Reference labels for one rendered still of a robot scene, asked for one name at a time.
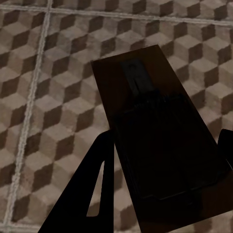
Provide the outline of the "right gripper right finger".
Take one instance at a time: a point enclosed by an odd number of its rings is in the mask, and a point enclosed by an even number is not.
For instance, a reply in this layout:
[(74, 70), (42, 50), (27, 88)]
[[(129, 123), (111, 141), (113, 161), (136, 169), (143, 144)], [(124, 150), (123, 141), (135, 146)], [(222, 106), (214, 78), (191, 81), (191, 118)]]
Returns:
[(233, 131), (222, 129), (217, 145), (233, 169)]

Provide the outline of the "mousetrap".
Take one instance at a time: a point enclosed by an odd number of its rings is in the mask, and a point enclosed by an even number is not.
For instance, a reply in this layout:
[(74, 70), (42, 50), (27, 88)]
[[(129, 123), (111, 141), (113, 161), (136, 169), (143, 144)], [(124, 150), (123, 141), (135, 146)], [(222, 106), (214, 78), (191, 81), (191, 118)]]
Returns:
[(233, 210), (233, 169), (159, 45), (90, 63), (141, 233)]

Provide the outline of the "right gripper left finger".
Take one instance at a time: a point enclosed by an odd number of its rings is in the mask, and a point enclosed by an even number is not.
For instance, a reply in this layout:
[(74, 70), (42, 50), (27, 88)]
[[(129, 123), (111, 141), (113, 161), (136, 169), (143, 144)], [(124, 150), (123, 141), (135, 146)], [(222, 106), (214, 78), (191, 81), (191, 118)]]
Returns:
[[(103, 161), (99, 214), (86, 216)], [(113, 129), (97, 136), (38, 233), (114, 233)]]

